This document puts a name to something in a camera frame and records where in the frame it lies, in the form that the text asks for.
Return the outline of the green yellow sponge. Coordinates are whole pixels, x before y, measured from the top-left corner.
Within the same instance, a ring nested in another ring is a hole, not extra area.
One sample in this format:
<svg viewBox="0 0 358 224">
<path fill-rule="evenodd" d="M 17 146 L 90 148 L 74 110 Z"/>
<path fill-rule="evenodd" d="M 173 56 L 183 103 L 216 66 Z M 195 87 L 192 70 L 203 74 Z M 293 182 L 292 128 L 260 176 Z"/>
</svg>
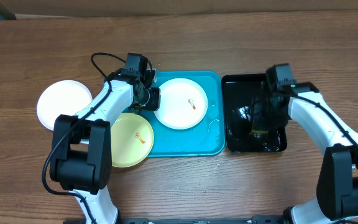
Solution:
<svg viewBox="0 0 358 224">
<path fill-rule="evenodd" d="M 269 129 L 263 126 L 253 126 L 251 131 L 251 134 L 268 134 Z"/>
</svg>

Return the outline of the white plate with stain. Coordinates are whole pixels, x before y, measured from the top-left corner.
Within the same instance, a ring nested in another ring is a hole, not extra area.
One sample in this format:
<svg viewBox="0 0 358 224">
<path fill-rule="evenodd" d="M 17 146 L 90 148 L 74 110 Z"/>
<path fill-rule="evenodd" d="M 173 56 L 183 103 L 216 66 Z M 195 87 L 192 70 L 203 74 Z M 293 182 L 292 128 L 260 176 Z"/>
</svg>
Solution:
<svg viewBox="0 0 358 224">
<path fill-rule="evenodd" d="M 187 78 L 174 78 L 160 85 L 160 106 L 154 112 L 166 127 L 188 129 L 196 126 L 206 115 L 208 97 L 204 89 Z"/>
</svg>

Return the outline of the yellow plate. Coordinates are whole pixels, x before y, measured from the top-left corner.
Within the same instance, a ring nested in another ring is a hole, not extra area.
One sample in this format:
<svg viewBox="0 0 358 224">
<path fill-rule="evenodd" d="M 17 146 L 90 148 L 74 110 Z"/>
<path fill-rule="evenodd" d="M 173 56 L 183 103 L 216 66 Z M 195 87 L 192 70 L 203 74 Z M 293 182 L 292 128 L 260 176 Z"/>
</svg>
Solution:
<svg viewBox="0 0 358 224">
<path fill-rule="evenodd" d="M 122 113 L 111 127 L 112 166 L 127 168 L 142 162 L 154 145 L 150 123 L 134 113 Z"/>
</svg>

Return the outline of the large white plate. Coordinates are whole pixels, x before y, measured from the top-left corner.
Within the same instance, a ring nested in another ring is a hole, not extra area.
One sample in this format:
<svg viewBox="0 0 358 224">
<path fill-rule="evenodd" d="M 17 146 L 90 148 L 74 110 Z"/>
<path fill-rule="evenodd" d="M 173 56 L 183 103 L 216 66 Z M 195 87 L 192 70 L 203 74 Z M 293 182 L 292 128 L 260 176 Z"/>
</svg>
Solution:
<svg viewBox="0 0 358 224">
<path fill-rule="evenodd" d="M 37 102 L 37 117 L 41 124 L 53 131 L 55 120 L 61 115 L 72 116 L 91 103 L 89 89 L 74 80 L 62 80 L 50 85 Z"/>
</svg>

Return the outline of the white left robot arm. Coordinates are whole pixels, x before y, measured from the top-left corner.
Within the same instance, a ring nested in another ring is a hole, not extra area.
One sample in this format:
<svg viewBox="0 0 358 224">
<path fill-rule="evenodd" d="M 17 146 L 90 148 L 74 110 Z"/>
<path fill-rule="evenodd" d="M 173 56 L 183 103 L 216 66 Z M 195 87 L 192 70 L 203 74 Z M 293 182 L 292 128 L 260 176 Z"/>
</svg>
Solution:
<svg viewBox="0 0 358 224">
<path fill-rule="evenodd" d="M 107 187 L 112 168 L 111 126 L 128 108 L 158 108 L 160 90 L 152 86 L 155 79 L 154 69 L 120 68 L 105 78 L 103 89 L 87 107 L 55 120 L 42 183 L 56 194 L 47 184 L 49 176 L 61 185 L 61 196 L 75 197 L 85 215 L 83 223 L 118 222 L 119 212 Z"/>
</svg>

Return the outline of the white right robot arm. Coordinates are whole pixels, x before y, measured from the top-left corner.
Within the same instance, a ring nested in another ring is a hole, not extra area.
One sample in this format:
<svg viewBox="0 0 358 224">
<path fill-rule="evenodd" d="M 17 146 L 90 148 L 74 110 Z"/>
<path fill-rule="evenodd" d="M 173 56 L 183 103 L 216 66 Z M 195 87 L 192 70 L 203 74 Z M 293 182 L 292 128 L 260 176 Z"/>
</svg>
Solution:
<svg viewBox="0 0 358 224">
<path fill-rule="evenodd" d="M 284 210 L 282 223 L 353 223 L 358 217 L 358 133 L 312 83 L 265 87 L 248 109 L 252 128 L 267 132 L 296 121 L 317 145 L 323 163 L 316 197 Z"/>
</svg>

